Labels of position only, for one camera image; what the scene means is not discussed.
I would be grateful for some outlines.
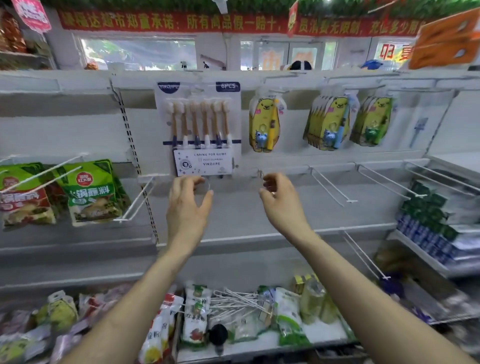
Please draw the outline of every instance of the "yellow cartoon bear packaging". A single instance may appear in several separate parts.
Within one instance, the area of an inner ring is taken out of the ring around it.
[[[249,143],[255,152],[269,153],[280,137],[280,124],[287,110],[279,93],[258,90],[250,101]]]
[[[339,149],[348,140],[358,109],[355,91],[325,90],[313,101],[303,139],[320,150]]]
[[[396,114],[396,100],[391,94],[377,92],[363,100],[350,140],[361,146],[378,146],[387,134]]]

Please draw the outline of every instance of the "person's right hand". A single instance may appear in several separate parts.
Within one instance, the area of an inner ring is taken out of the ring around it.
[[[268,220],[289,241],[299,234],[311,232],[297,191],[283,173],[264,176],[264,187],[260,197],[264,203]]]

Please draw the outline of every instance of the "glass window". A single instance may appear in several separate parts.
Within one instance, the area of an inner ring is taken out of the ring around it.
[[[378,42],[375,59],[382,62],[386,61],[388,62],[388,69],[397,70],[410,58],[412,50],[413,47],[410,45],[410,41]]]
[[[253,68],[253,40],[240,41],[240,69],[251,71]]]
[[[194,40],[81,39],[87,61],[95,61],[101,70],[181,70],[197,69]]]
[[[260,71],[279,71],[285,59],[285,51],[285,44],[260,42],[258,49],[258,69]]]
[[[322,60],[322,70],[333,69],[333,62],[335,60],[336,42],[326,42],[324,59]]]
[[[317,59],[317,47],[294,47],[292,50],[292,62],[295,61],[308,61],[315,69],[315,60]]]

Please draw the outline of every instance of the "stacked boxes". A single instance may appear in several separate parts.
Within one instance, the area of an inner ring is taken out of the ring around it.
[[[423,180],[411,190],[425,196],[402,204],[397,230],[444,265],[480,261],[480,197]]]

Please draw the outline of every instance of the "pink sign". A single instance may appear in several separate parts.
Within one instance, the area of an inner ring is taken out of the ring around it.
[[[27,26],[38,33],[52,29],[40,0],[12,0],[15,10]]]

